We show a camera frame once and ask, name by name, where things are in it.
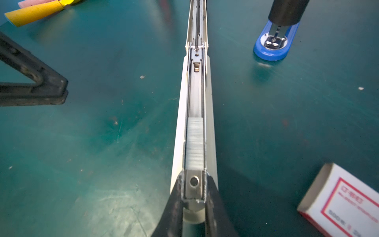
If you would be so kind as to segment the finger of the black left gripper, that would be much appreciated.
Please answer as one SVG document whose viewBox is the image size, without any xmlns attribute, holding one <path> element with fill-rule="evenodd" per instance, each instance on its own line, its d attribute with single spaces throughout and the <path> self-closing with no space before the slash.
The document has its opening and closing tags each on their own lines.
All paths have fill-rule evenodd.
<svg viewBox="0 0 379 237">
<path fill-rule="evenodd" d="M 68 96 L 68 80 L 1 33 L 1 61 L 33 81 L 1 82 L 1 106 L 61 105 Z"/>
</svg>

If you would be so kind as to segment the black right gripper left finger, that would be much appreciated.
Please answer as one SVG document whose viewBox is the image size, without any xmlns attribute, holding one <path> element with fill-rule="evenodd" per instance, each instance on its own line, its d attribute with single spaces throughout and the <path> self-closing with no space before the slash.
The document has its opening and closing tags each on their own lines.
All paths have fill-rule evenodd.
<svg viewBox="0 0 379 237">
<path fill-rule="evenodd" d="M 180 173 L 174 183 L 171 194 L 151 237 L 181 237 L 183 234 L 182 200 L 183 174 Z"/>
</svg>

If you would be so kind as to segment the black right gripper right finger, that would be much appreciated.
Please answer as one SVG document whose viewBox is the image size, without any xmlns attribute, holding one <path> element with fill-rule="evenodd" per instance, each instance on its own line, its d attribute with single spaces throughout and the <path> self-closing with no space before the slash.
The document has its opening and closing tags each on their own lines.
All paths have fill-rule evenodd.
<svg viewBox="0 0 379 237">
<path fill-rule="evenodd" d="M 239 237 L 235 230 L 214 179 L 207 175 L 205 230 L 207 237 Z"/>
</svg>

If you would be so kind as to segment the long metal stapler magazine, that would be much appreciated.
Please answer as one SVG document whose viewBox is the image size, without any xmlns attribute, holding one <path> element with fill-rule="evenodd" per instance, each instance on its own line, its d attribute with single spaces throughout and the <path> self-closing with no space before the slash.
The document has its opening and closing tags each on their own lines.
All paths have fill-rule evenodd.
<svg viewBox="0 0 379 237">
<path fill-rule="evenodd" d="M 170 188 L 182 176 L 184 221 L 205 222 L 207 176 L 217 177 L 207 2 L 190 1 Z"/>
</svg>

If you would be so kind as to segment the silver staple strip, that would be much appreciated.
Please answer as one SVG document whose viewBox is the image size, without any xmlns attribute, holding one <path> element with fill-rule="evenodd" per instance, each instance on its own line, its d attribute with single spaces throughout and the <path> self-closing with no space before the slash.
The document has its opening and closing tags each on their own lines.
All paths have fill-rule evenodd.
<svg viewBox="0 0 379 237">
<path fill-rule="evenodd" d="M 204 120 L 188 118 L 185 169 L 204 170 Z"/>
</svg>

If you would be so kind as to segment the red white staple box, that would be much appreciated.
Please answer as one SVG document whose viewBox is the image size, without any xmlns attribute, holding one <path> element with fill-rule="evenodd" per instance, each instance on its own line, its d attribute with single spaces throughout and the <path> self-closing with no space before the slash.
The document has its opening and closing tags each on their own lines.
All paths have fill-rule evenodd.
<svg viewBox="0 0 379 237">
<path fill-rule="evenodd" d="M 321 168 L 297 211 L 326 237 L 379 235 L 379 193 L 335 163 Z"/>
</svg>

